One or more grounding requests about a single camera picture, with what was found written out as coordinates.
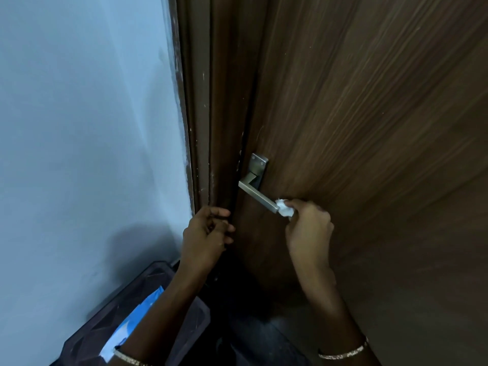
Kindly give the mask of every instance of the white wall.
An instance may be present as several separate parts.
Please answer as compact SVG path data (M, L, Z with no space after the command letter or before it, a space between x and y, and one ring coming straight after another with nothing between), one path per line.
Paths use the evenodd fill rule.
M191 212L171 54L161 0L137 1L0 1L2 364L51 363L178 254Z

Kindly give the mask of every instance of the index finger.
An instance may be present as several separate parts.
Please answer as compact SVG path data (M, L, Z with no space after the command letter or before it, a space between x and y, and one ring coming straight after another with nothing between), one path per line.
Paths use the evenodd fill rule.
M205 218L205 219L210 216L228 217L230 216L230 211L225 208L209 207L207 205L205 207L202 207L195 215L195 217L197 218Z
M303 207L306 206L307 203L300 199L293 199L293 200L285 200L284 204L287 207L295 208L298 211L298 213L300 213L300 211L303 209Z

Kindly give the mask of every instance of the door handle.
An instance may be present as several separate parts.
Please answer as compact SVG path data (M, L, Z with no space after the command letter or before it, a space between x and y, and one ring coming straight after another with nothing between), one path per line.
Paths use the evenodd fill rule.
M278 211L278 206L276 203L258 190L261 180L263 179L263 174L265 172L267 163L268 159L266 157L253 153L249 161L247 175L245 175L239 181L239 187L246 191L247 194L252 196L259 203L264 205L267 209L273 213L276 213Z

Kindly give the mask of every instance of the person's left hand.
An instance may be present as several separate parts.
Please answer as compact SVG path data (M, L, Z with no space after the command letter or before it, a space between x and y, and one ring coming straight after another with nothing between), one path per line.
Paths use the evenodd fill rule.
M183 246L178 271L205 281L207 275L217 264L225 244L234 240L226 232L236 229L227 220L218 217L229 217L230 211L224 208L205 206L190 220L183 231Z

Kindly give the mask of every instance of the person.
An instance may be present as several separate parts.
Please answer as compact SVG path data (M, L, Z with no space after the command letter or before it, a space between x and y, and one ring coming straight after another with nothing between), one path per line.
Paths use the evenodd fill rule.
M286 226L286 244L302 290L316 315L324 364L380 365L336 289L329 267L330 215L312 202L285 202L296 212ZM167 359L186 312L235 231L230 211L203 207L183 232L180 266L173 280L118 347L109 366L160 365Z

